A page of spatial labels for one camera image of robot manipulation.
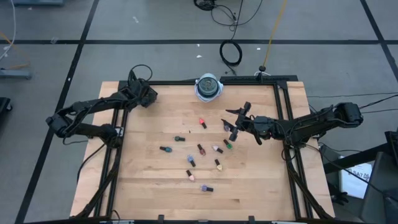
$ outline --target wooden plank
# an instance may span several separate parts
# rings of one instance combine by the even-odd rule
[[[303,83],[288,84],[294,116],[308,114]],[[109,96],[117,86],[118,82],[104,82],[100,96]],[[252,135],[239,133],[232,150],[223,143],[229,133],[223,131],[220,119],[236,120],[225,109],[238,109],[250,101],[250,114],[277,118],[271,86],[225,86],[223,94],[210,103],[200,102],[192,86],[153,88],[159,93],[157,101],[148,108],[138,106],[128,117],[114,202],[122,219],[153,220],[163,214],[168,220],[247,220],[249,215],[256,220],[294,220],[286,166],[280,157],[282,142],[271,139],[258,146]],[[282,104],[287,119],[284,100]],[[111,117],[112,111],[96,113],[93,122],[110,123]],[[199,118],[206,121],[207,129],[199,124]],[[175,142],[177,135],[186,141]],[[200,155],[197,144],[205,148],[205,156]],[[309,144],[317,147],[316,141]],[[97,139],[90,141],[86,156],[100,145]],[[213,151],[212,145],[224,153]],[[173,152],[161,151],[159,146],[172,147]],[[194,157],[195,168],[187,162],[188,154]],[[319,153],[305,148],[302,157],[308,188],[334,215]],[[71,215],[78,213],[98,188],[103,158],[104,151],[83,168]],[[216,169],[214,159],[221,162],[223,171]],[[188,180],[187,169],[196,177],[195,182]],[[202,192],[201,184],[215,191]]]

